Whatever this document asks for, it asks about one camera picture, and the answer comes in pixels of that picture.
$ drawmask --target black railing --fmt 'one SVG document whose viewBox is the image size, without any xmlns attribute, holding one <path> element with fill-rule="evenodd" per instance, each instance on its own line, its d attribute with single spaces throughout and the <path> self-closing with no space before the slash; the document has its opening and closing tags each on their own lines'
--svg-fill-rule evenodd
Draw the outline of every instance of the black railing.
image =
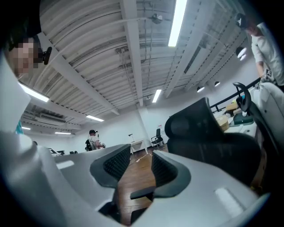
<svg viewBox="0 0 284 227">
<path fill-rule="evenodd" d="M 248 85 L 246 86 L 246 88 L 249 89 L 249 88 L 255 86 L 259 81 L 260 81 L 260 78 L 256 79 L 255 81 L 253 81 L 253 82 L 251 82 L 250 84 L 248 84 Z M 218 105 L 220 105 L 220 104 L 222 104 L 222 103 L 224 103 L 224 102 L 226 102 L 226 101 L 232 99 L 233 97 L 235 97 L 235 96 L 237 96 L 237 95 L 238 95 L 238 93 L 236 92 L 236 93 L 230 95 L 229 97 L 223 99 L 222 101 L 217 102 L 217 103 L 215 103 L 214 105 L 210 106 L 210 108 L 216 107 L 216 110 L 213 111 L 213 113 L 219 112 L 219 111 L 221 111 L 222 109 L 226 108 L 226 107 L 222 107 L 222 108 L 219 109 L 219 108 L 218 108 Z"/>
</svg>

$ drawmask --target ceiling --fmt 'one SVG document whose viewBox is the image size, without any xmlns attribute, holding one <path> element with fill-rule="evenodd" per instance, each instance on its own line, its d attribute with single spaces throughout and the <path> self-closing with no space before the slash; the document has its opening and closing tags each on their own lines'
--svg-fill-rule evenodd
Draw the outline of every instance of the ceiling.
<svg viewBox="0 0 284 227">
<path fill-rule="evenodd" d="M 23 124 L 38 131 L 76 133 L 90 120 L 115 117 L 130 106 L 146 105 L 162 89 L 176 91 L 215 79 L 246 34 L 234 25 L 241 12 L 233 0 L 188 0 L 179 40 L 168 47 L 174 0 L 42 1 L 39 35 L 43 50 L 52 46 L 47 66 L 34 69 L 21 82 L 48 96 L 32 99 Z M 162 15 L 155 24 L 153 14 Z M 39 123 L 46 113 L 66 124 Z"/>
</svg>

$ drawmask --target air conditioner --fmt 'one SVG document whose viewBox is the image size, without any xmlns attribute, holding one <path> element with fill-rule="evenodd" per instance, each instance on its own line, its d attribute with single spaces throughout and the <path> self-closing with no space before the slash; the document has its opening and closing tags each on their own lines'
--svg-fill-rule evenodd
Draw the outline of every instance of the air conditioner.
<svg viewBox="0 0 284 227">
<path fill-rule="evenodd" d="M 49 124 L 49 125 L 56 125 L 56 126 L 62 126 L 66 123 L 65 120 L 59 118 L 59 117 L 54 117 L 45 113 L 41 113 L 39 117 L 35 118 L 38 122 Z"/>
</svg>

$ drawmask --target white table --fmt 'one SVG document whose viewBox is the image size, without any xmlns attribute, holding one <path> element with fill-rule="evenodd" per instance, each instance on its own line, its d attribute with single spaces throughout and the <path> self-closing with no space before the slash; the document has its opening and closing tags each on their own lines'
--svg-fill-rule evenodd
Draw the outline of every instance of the white table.
<svg viewBox="0 0 284 227">
<path fill-rule="evenodd" d="M 233 120 L 233 117 L 228 119 L 228 122 L 230 123 Z M 253 122 L 250 125 L 239 125 L 239 126 L 234 126 L 234 127 L 229 127 L 225 133 L 244 133 L 247 134 L 253 138 L 256 136 L 256 129 L 257 125 L 255 122 Z"/>
<path fill-rule="evenodd" d="M 130 145 L 131 145 L 131 150 L 130 150 L 130 152 L 131 152 L 132 154 L 133 154 L 133 152 L 139 151 L 139 150 L 142 150 L 142 149 L 145 149 L 145 150 L 146 150 L 146 154 L 148 154 L 148 150 L 147 150 L 147 147 L 146 147 L 146 144 L 145 144 L 145 141 L 144 141 L 144 140 L 134 141 L 134 142 L 132 142 Z"/>
</svg>

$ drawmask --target box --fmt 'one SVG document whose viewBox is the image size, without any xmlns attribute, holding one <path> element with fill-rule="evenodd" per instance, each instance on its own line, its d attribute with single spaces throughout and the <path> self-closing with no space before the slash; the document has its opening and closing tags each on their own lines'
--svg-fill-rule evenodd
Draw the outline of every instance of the box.
<svg viewBox="0 0 284 227">
<path fill-rule="evenodd" d="M 228 122 L 228 118 L 226 116 L 220 116 L 216 118 L 218 125 L 221 127 L 222 131 L 226 131 L 230 126 Z"/>
<path fill-rule="evenodd" d="M 238 104 L 236 102 L 231 103 L 231 104 L 226 106 L 226 110 L 235 110 L 237 108 L 238 108 Z"/>
</svg>

